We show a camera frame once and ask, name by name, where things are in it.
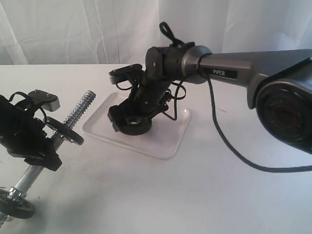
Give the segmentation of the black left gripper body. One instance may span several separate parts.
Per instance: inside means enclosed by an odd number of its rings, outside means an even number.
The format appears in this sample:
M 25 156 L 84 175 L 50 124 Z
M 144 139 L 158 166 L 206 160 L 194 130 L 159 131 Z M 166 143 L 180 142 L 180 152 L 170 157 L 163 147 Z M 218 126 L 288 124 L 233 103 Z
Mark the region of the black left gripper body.
M 43 112 L 44 121 L 34 117 L 37 110 L 43 111 L 41 104 L 34 104 L 27 94 L 21 94 L 23 100 L 13 105 L 15 97 L 0 97 L 0 144 L 13 157 L 26 158 L 37 151 L 52 150 L 52 142 L 46 137 L 43 128 L 47 115 Z

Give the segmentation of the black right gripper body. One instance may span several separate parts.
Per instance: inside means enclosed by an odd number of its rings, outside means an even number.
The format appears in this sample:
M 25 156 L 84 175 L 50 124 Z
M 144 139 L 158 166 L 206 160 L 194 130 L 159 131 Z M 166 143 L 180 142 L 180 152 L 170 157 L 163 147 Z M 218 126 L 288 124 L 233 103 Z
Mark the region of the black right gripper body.
M 140 77 L 131 80 L 132 88 L 128 98 L 119 107 L 125 111 L 125 117 L 143 117 L 143 105 L 167 104 L 174 101 L 174 107 L 179 100 L 186 97 L 183 83 L 186 77 L 181 71 L 181 61 L 185 50 L 181 47 L 152 47 L 145 57 L 146 69 Z

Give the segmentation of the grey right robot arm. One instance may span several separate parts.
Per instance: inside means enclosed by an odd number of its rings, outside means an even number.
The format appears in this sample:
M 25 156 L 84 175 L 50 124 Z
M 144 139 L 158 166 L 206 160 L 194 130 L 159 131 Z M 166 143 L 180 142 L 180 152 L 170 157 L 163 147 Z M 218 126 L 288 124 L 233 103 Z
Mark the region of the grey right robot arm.
M 111 83 L 129 81 L 128 97 L 111 106 L 108 118 L 116 132 L 138 136 L 176 100 L 169 86 L 217 80 L 244 87 L 247 105 L 276 139 L 312 151 L 312 52 L 296 49 L 214 54 L 188 43 L 147 50 L 145 65 L 128 65 L 109 73 Z

